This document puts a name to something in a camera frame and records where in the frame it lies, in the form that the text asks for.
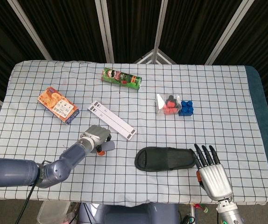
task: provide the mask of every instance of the pringles can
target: pringles can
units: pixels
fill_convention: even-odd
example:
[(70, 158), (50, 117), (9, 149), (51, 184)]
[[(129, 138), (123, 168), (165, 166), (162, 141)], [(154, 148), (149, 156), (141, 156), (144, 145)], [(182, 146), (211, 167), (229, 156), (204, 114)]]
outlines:
[(133, 76), (121, 71), (116, 71), (109, 68), (104, 68), (102, 72), (103, 81), (116, 83), (119, 85), (127, 86), (138, 90), (140, 88), (140, 83), (142, 78), (138, 76)]

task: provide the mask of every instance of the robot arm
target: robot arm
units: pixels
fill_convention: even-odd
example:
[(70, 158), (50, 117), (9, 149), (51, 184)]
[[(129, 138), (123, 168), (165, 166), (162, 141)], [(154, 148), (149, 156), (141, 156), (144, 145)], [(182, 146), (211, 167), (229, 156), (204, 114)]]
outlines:
[(0, 159), (0, 187), (29, 186), (48, 188), (65, 181), (87, 153), (114, 149), (110, 131), (93, 125), (81, 135), (80, 140), (64, 151), (58, 160), (47, 165), (31, 160)]
[(212, 200), (218, 201), (217, 212), (222, 220), (221, 223), (244, 224), (244, 220), (239, 213), (237, 205), (231, 202), (233, 189), (222, 164), (220, 164), (216, 151), (212, 146), (209, 146), (213, 155), (213, 161), (208, 149), (202, 146), (207, 158), (206, 161), (198, 145), (195, 144), (194, 146), (201, 161), (199, 161), (196, 154), (191, 149), (195, 164), (198, 168), (198, 182)]

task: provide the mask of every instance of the robot finger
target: robot finger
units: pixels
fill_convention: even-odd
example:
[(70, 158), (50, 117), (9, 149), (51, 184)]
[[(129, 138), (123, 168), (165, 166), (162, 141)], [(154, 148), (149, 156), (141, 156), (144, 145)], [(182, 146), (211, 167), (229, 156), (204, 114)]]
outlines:
[(194, 159), (194, 162), (195, 162), (197, 168), (198, 168), (198, 169), (202, 168), (202, 165), (200, 164), (200, 161), (198, 160), (198, 157), (197, 157), (197, 155), (195, 154), (195, 152), (194, 152), (192, 149), (190, 149), (190, 151), (191, 151), (192, 158)]
[(199, 156), (199, 159), (200, 159), (200, 161), (201, 161), (203, 167), (208, 166), (208, 163), (207, 163), (207, 161), (205, 160), (205, 157), (204, 157), (203, 153), (201, 152), (200, 148), (198, 147), (198, 145), (197, 145), (197, 144), (194, 144), (194, 147), (196, 148), (197, 154), (198, 154), (198, 156)]
[(214, 159), (215, 164), (220, 164), (220, 160), (219, 160), (217, 153), (216, 153), (215, 149), (213, 148), (213, 146), (210, 145), (209, 149), (213, 155), (213, 159)]
[(211, 157), (211, 155), (210, 155), (208, 149), (207, 149), (205, 146), (203, 146), (203, 145), (202, 145), (201, 147), (203, 148), (203, 150), (204, 150), (204, 152), (205, 152), (205, 156), (207, 157), (209, 166), (210, 166), (210, 165), (214, 165), (214, 162), (213, 162), (213, 160), (212, 160), (212, 157)]

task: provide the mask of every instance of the grid pattern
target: grid pattern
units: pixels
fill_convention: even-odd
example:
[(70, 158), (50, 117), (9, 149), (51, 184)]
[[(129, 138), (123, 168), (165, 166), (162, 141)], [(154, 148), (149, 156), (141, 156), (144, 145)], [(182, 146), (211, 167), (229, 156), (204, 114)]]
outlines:
[[(138, 91), (101, 81), (104, 67), (142, 77)], [(53, 86), (79, 107), (66, 125), (37, 96)], [(194, 115), (155, 113), (156, 93), (192, 100)], [(268, 201), (268, 162), (244, 66), (98, 64), (24, 61), (15, 66), (0, 111), (0, 158), (54, 161), (90, 125), (108, 128), (87, 110), (97, 100), (137, 130), (130, 141), (113, 129), (116, 150), (89, 154), (63, 183), (35, 189), (31, 199), (135, 206), (147, 202), (212, 203), (196, 168), (143, 172), (137, 152), (149, 146), (213, 145), (233, 185), (234, 201)], [(0, 198), (25, 199), (30, 187), (0, 188)]]

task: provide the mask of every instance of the snack box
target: snack box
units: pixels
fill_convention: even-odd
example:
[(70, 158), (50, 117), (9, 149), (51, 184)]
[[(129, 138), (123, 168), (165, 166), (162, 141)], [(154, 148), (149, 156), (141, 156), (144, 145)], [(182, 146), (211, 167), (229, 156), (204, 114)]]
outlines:
[(51, 86), (37, 100), (67, 125), (79, 114), (78, 107)]

